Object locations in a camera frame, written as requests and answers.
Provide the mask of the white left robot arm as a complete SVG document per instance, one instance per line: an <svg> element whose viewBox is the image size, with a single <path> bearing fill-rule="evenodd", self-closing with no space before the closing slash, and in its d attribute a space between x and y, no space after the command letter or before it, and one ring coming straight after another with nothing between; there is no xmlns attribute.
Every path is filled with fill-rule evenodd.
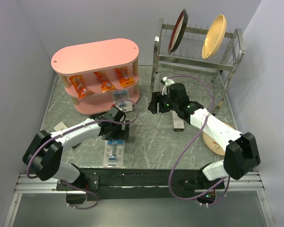
<svg viewBox="0 0 284 227"><path fill-rule="evenodd" d="M90 116L67 129L52 133L39 131L22 158L27 177L41 181L55 178L66 181L74 190L81 189L85 183L83 173L74 164L62 162L62 153L91 138L126 140L129 124L126 114L113 106L108 112Z"/></svg>

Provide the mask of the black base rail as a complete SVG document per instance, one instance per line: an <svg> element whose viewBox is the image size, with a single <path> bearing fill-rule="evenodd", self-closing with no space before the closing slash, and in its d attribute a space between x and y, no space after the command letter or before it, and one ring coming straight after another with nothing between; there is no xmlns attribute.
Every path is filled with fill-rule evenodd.
<svg viewBox="0 0 284 227"><path fill-rule="evenodd" d="M83 168L73 183L57 177L58 191L86 191L88 201L191 198L198 190L224 189L223 179L207 180L200 170Z"/></svg>

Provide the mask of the pink three-tier shelf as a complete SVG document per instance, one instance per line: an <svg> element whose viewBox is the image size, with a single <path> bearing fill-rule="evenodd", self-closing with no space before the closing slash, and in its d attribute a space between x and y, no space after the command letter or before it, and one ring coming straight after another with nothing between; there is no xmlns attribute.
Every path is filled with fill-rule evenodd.
<svg viewBox="0 0 284 227"><path fill-rule="evenodd" d="M113 105L113 92L127 90L130 100L137 103L139 94L138 45L124 38L110 39L87 44L68 46L57 51L52 59L53 70L60 76L64 89L72 98L75 109L84 115L97 114L107 111ZM123 88L120 86L115 68L126 66L129 76L135 83ZM115 90L102 92L101 82L95 71L103 70ZM83 75L88 89L92 93L78 98L74 86L68 77Z"/></svg>

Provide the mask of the blue boxed razor pack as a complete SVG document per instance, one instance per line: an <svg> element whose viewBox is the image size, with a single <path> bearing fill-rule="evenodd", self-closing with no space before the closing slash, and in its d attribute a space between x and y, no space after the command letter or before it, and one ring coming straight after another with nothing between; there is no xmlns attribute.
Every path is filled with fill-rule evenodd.
<svg viewBox="0 0 284 227"><path fill-rule="evenodd" d="M127 90L113 92L113 104L123 112L131 112L133 104Z"/></svg>
<svg viewBox="0 0 284 227"><path fill-rule="evenodd" d="M124 140L107 140L104 150L103 166L111 168L123 168L124 149Z"/></svg>

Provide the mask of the yellow plate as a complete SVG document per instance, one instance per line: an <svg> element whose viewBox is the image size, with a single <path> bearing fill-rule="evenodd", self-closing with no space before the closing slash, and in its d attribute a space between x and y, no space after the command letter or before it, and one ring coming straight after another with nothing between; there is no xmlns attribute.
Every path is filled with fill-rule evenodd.
<svg viewBox="0 0 284 227"><path fill-rule="evenodd" d="M227 28L227 20L223 14L213 21L205 37L202 58L204 60L213 57L220 48Z"/></svg>

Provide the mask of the dark red plate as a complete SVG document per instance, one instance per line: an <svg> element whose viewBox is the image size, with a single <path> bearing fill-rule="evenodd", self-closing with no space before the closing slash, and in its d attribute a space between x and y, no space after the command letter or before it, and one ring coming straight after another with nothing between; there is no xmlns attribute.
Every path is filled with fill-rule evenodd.
<svg viewBox="0 0 284 227"><path fill-rule="evenodd" d="M186 30L188 22L188 14L185 9L183 9L177 19L176 25L172 31L172 35L170 37L169 47L168 47L168 54L171 54L177 50L179 47L183 35Z"/></svg>

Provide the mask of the metal dish rack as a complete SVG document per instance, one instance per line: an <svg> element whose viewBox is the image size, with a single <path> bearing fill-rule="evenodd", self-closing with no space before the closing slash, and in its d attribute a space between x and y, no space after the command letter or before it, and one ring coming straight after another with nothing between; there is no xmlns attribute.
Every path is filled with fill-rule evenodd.
<svg viewBox="0 0 284 227"><path fill-rule="evenodd" d="M217 112L224 103L229 88L229 83L245 53L243 31L236 28L225 33L223 42L214 56L204 59L202 48L204 39L209 31L201 26L187 26L179 47L173 53L168 53L168 45L174 29L173 24L165 23L161 18L158 21L154 38L152 75L150 92L154 92L160 67L192 72L210 76L212 83L216 83L222 73L228 73L223 87L213 88L213 94L219 94L215 99L214 112Z"/></svg>

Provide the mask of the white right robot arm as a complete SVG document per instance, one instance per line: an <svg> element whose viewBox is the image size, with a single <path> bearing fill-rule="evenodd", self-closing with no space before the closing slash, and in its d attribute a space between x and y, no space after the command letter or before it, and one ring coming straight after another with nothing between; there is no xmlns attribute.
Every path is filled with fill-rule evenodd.
<svg viewBox="0 0 284 227"><path fill-rule="evenodd" d="M225 151L224 159L205 166L198 176L202 188L209 188L216 179L230 176L239 180L261 163L255 136L226 125L196 101L191 101L182 83L164 86L153 92L148 110L152 114L174 111L188 124L205 132Z"/></svg>

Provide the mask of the white black slim box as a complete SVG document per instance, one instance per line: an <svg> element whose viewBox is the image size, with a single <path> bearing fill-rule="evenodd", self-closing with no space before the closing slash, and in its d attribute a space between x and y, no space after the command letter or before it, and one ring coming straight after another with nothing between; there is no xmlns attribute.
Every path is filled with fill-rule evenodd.
<svg viewBox="0 0 284 227"><path fill-rule="evenodd" d="M173 130L174 131L184 131L184 121L180 119L176 112L172 111L173 118Z"/></svg>
<svg viewBox="0 0 284 227"><path fill-rule="evenodd" d="M56 126L54 126L54 130L55 131L61 131L61 130L65 130L67 129L68 127L63 123L63 122L59 122ZM78 147L81 143L79 144L76 144L74 146L72 146L72 149L75 149L76 147Z"/></svg>

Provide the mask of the orange razor pack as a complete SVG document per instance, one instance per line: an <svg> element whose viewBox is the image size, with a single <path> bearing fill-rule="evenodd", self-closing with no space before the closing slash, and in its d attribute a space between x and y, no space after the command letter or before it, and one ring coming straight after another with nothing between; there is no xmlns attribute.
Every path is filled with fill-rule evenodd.
<svg viewBox="0 0 284 227"><path fill-rule="evenodd" d="M101 89L103 93L115 90L115 86L111 83L111 81L108 79L106 73L103 70L95 71L94 74L101 82Z"/></svg>
<svg viewBox="0 0 284 227"><path fill-rule="evenodd" d="M83 75L70 76L68 79L74 86L79 99L82 99L83 97L92 93L92 90L87 88Z"/></svg>
<svg viewBox="0 0 284 227"><path fill-rule="evenodd" d="M115 72L121 87L126 88L135 83L134 79L129 76L128 68L126 66L115 68Z"/></svg>

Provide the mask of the beige flat plate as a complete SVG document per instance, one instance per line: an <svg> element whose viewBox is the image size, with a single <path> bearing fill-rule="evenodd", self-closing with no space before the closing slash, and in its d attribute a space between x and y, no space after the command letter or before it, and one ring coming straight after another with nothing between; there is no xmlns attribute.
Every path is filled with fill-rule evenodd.
<svg viewBox="0 0 284 227"><path fill-rule="evenodd" d="M207 147L220 156L225 156L226 146L229 144L235 129L221 121L209 121L203 131L203 139Z"/></svg>

